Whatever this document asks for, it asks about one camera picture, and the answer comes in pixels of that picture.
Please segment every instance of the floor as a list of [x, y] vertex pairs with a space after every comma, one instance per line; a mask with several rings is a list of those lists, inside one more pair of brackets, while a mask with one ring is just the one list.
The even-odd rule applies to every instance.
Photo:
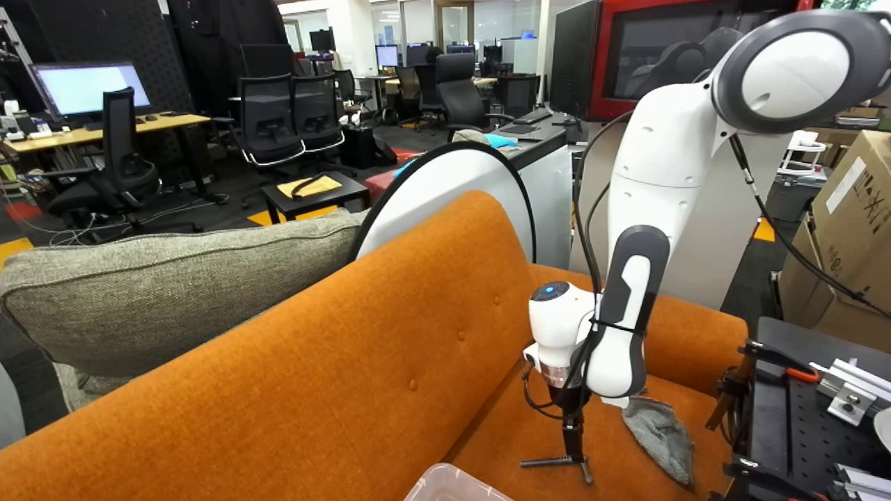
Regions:
[[[429, 148], [444, 145], [441, 128], [380, 126], [375, 131], [387, 145], [407, 148], [407, 151], [429, 151]], [[324, 166], [324, 163], [338, 163], [338, 159], [336, 155], [316, 159], [315, 163], [309, 163], [309, 170]], [[217, 159], [213, 181], [212, 181], [212, 188], [217, 194], [224, 194], [227, 204], [212, 205], [212, 204], [195, 204], [195, 198], [177, 194], [180, 198], [177, 204], [188, 205], [188, 210], [180, 217], [199, 223], [206, 231], [249, 226], [246, 213], [262, 210], [262, 201], [256, 194], [259, 181], [262, 177], [252, 170], [246, 170], [240, 160], [240, 155], [230, 151], [227, 155]], [[780, 217], [777, 231], [792, 234], [798, 209], [806, 201], [806, 194], [810, 192], [798, 192], [782, 183], [773, 187], [770, 209], [777, 209], [777, 217]], [[13, 223], [6, 210], [0, 210], [0, 241], [13, 236], [28, 236], [32, 245], [64, 241], [67, 234], [59, 234], [61, 229], [64, 226], [56, 217]], [[738, 266], [732, 290], [724, 300], [724, 312], [741, 313], [750, 326], [760, 313], [777, 318], [780, 302], [770, 284], [770, 270], [782, 263], [782, 255], [784, 251], [777, 241], [750, 241]], [[11, 340], [6, 332], [8, 327], [0, 326], [0, 354], [3, 354], [0, 362], [18, 389], [25, 428], [36, 432], [64, 415], [61, 393], [59, 393], [49, 362], [28, 343]]]

